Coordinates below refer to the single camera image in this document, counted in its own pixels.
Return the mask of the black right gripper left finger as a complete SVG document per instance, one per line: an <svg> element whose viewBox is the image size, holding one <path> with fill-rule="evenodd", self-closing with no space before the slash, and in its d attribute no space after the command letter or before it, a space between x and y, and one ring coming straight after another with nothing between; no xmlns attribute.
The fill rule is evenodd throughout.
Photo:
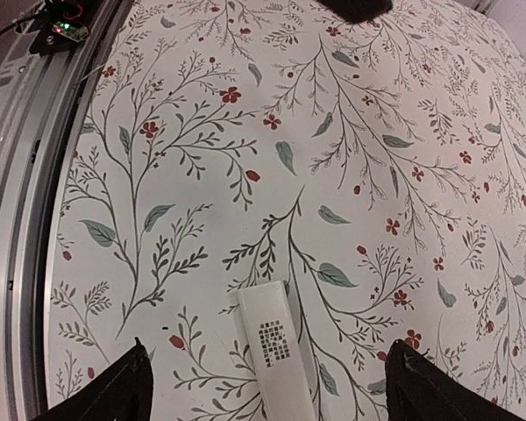
<svg viewBox="0 0 526 421"><path fill-rule="evenodd" d="M35 421L149 421L153 405L153 370L139 339L84 389Z"/></svg>

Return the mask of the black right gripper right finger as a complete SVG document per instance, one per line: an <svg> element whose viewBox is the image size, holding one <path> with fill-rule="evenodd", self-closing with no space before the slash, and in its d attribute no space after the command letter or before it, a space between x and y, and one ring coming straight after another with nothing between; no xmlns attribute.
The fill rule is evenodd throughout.
<svg viewBox="0 0 526 421"><path fill-rule="evenodd" d="M473 393L402 340L385 360L390 420L514 420L515 414Z"/></svg>

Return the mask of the white remote control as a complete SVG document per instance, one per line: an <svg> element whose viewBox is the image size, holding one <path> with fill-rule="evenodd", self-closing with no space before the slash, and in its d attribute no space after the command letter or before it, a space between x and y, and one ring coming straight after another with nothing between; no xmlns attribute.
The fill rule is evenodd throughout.
<svg viewBox="0 0 526 421"><path fill-rule="evenodd" d="M259 392L271 421L316 418L283 282L238 292Z"/></svg>

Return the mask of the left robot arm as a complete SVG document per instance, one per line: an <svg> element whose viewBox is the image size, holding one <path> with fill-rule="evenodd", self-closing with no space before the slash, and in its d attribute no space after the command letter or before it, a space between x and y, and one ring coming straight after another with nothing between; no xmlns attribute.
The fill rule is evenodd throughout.
<svg viewBox="0 0 526 421"><path fill-rule="evenodd" d="M319 3L350 24L360 24L390 12L392 0L319 0Z"/></svg>

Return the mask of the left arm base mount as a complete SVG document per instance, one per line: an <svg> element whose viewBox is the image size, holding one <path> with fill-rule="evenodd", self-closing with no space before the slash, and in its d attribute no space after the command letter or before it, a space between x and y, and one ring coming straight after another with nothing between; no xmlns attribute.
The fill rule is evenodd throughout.
<svg viewBox="0 0 526 421"><path fill-rule="evenodd" d="M35 24L38 34L29 47L30 54L56 54L81 44L90 35L92 20L100 1L45 1Z"/></svg>

